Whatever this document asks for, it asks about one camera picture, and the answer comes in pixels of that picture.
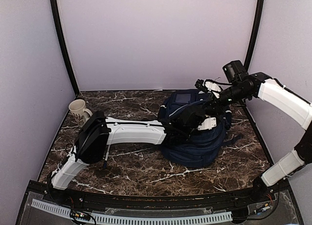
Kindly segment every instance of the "metal vent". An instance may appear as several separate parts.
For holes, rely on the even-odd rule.
[[[33,199],[32,207],[69,219],[70,209]],[[232,221],[232,213],[201,215],[181,218],[131,218],[91,214],[99,225],[209,225]]]

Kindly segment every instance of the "white mug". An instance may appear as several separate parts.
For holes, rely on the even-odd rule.
[[[87,108],[86,102],[82,99],[72,101],[68,108],[80,127],[92,116],[92,112]]]

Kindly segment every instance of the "navy blue backpack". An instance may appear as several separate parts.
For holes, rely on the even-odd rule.
[[[212,99],[212,93],[202,93],[200,90],[180,90],[173,92],[161,105],[158,112],[160,122],[168,122],[188,106],[202,105]],[[160,149],[166,159],[190,168],[202,168],[211,164],[217,157],[221,146],[231,144],[240,139],[238,135],[224,142],[227,130],[231,127],[232,113],[226,107],[224,115],[217,117],[219,122],[211,130],[196,131],[183,144],[161,144]]]

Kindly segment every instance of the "blue fabric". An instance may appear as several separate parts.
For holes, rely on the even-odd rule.
[[[180,96],[180,98],[190,99],[189,101],[184,101],[184,103],[176,102],[177,94],[189,94],[190,96]],[[212,94],[199,94],[199,90],[174,92],[164,101],[163,106],[159,110],[158,119],[169,120],[173,116],[178,116],[184,108],[201,105],[211,98]],[[160,150],[162,154],[166,159],[190,168],[202,168],[211,164],[217,157],[223,145],[226,132],[231,126],[231,115],[230,112],[227,112],[225,115],[218,116],[219,123],[215,128],[192,134],[187,143],[181,145],[161,144]]]

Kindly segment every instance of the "black vertical pole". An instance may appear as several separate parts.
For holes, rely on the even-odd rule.
[[[255,10],[255,15],[254,15],[254,20],[253,20],[252,34],[250,36],[249,46],[248,46],[248,50],[247,50],[246,58],[244,62],[244,67],[246,68],[247,71],[249,69],[250,62],[252,60],[253,53],[254,53],[255,42],[257,40],[257,35],[259,31],[259,26],[260,26],[263,3],[264,3],[264,0],[257,1],[257,7]]]
[[[77,96],[79,94],[79,88],[78,88],[77,81],[75,79],[75,75],[73,71],[73,67],[70,63],[68,52],[67,52],[62,25],[61,25],[60,18],[59,18],[58,2],[57,0],[50,0],[50,3],[51,3],[51,9],[52,9],[52,14],[53,14],[53,19],[54,19],[54,25],[55,25],[55,29],[58,35],[60,50],[63,55],[64,63],[66,66],[66,70],[67,70],[70,82],[72,83],[73,90],[75,92],[75,95]]]

